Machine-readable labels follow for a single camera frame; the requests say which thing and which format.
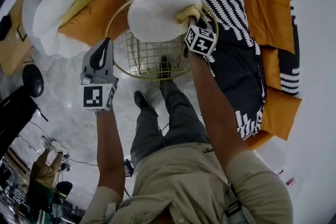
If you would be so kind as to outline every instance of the white floor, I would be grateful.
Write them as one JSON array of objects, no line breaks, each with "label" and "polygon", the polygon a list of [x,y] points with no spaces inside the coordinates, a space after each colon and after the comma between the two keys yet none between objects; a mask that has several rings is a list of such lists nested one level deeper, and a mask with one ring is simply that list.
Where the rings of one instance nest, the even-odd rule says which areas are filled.
[{"label": "white floor", "polygon": [[[283,177],[295,178],[295,184],[289,189],[294,223],[327,224],[336,214],[336,130],[333,122],[336,116],[336,0],[293,0],[293,4],[299,28],[300,97],[303,101],[289,141],[273,139],[258,152],[274,170],[284,169]],[[95,164],[95,117],[81,110],[76,103],[81,58],[82,55],[70,60],[36,55],[46,83],[45,93],[36,102],[50,121],[46,123],[39,115],[34,115],[32,121],[38,123],[50,138],[64,143],[71,158]],[[166,125],[168,117],[156,84],[139,84],[120,73],[118,75],[121,81],[115,96],[115,111],[126,156],[134,138],[138,114],[132,101],[135,89],[150,89],[161,127]],[[7,96],[19,83],[19,75],[1,76],[1,96]],[[180,79],[178,84],[197,106],[191,78]],[[21,135],[36,150],[42,149],[39,138],[43,133],[36,126],[29,123]],[[13,146],[29,165],[36,159],[37,154],[21,138],[17,138]],[[64,180],[74,184],[69,200],[85,208],[98,182],[98,170],[85,164],[69,163],[72,170],[63,173]],[[127,182],[127,188],[131,191],[131,181]]]}]

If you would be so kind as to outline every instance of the sneaker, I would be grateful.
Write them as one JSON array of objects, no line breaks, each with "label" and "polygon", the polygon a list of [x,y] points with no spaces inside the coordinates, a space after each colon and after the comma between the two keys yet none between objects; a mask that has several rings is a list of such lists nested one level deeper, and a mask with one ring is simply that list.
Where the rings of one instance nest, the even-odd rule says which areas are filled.
[{"label": "sneaker", "polygon": [[144,108],[150,108],[152,107],[147,99],[146,99],[146,96],[144,95],[143,92],[141,91],[135,91],[134,93],[134,101],[135,101],[135,104],[138,106],[139,109],[144,109]]},{"label": "sneaker", "polygon": [[169,62],[169,58],[164,55],[161,57],[159,62],[159,71],[160,71],[160,79],[170,78],[170,74],[172,72],[172,65]]},{"label": "sneaker", "polygon": [[62,152],[63,156],[66,156],[68,154],[67,150],[61,146],[60,143],[58,143],[56,140],[52,140],[51,145],[54,147],[57,153]]},{"label": "sneaker", "polygon": [[62,159],[62,162],[64,162],[66,159],[70,158],[70,155],[69,154],[65,154],[63,155],[63,159]]},{"label": "sneaker", "polygon": [[49,150],[50,152],[54,150],[53,146],[50,144],[48,138],[46,138],[45,136],[41,137],[42,140],[42,145],[46,150]]}]

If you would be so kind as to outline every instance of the orange pillow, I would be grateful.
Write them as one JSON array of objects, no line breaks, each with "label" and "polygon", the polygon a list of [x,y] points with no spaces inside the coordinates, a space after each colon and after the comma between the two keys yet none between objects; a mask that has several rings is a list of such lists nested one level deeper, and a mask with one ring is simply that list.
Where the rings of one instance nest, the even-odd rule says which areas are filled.
[{"label": "orange pillow", "polygon": [[23,0],[17,0],[10,9],[12,27],[6,38],[0,41],[0,66],[8,76],[24,65],[23,62],[30,55],[30,48],[33,48],[28,37],[23,42],[18,37],[18,31],[22,37],[26,34],[22,27],[22,4]]},{"label": "orange pillow", "polygon": [[262,66],[266,85],[281,90],[280,66],[278,50],[269,47],[261,48]]},{"label": "orange pillow", "polygon": [[244,0],[248,26],[259,45],[295,54],[289,0]]},{"label": "orange pillow", "polygon": [[287,140],[301,101],[299,98],[269,87],[261,129]]},{"label": "orange pillow", "polygon": [[271,135],[270,133],[266,131],[260,131],[258,134],[250,136],[248,139],[245,140],[245,142],[253,151],[256,150],[258,147],[264,145],[272,137],[273,135]]},{"label": "orange pillow", "polygon": [[[104,39],[110,19],[125,3],[126,0],[92,0],[58,32],[93,46]],[[123,19],[110,31],[109,37],[114,40],[127,29],[127,20]]]}]

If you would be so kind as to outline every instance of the metal wire basket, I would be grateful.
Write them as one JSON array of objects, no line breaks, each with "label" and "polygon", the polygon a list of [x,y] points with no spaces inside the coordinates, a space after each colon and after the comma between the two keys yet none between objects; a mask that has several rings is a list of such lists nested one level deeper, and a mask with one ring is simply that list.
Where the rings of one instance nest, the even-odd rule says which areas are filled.
[{"label": "metal wire basket", "polygon": [[[123,48],[119,47],[122,49],[121,54],[115,53],[115,45],[113,45],[114,65],[131,77],[150,81],[174,79],[190,72],[189,61],[183,57],[183,35],[167,42],[142,42],[134,37],[127,23],[128,10],[132,3],[133,0],[120,7],[106,28],[105,36],[111,37],[112,40],[119,33],[124,36]],[[212,22],[213,31],[218,37],[217,20],[205,3],[203,3],[202,12]],[[159,69],[162,56],[168,57],[171,64],[170,70],[167,68],[168,65],[164,63]],[[171,73],[169,78],[160,78],[161,74],[168,72]]]}]

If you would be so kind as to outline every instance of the man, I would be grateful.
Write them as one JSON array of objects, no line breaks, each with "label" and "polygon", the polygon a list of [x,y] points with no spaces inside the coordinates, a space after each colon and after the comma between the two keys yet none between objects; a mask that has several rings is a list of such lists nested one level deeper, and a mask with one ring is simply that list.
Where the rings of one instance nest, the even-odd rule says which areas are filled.
[{"label": "man", "polygon": [[170,114],[162,136],[157,114],[137,91],[141,109],[131,157],[133,197],[122,202],[125,173],[114,112],[97,116],[98,188],[81,223],[292,223],[285,185],[249,150],[235,113],[207,63],[189,52],[204,125],[160,62],[160,88]]},{"label": "man", "polygon": [[[55,175],[60,170],[63,160],[70,156],[57,141],[51,143],[44,136],[41,137],[44,152],[33,163],[30,171],[30,180],[27,193],[27,208],[20,207],[30,223],[51,223],[50,206],[53,202],[53,183]],[[57,153],[56,158],[48,166],[47,158],[51,151]]]}]

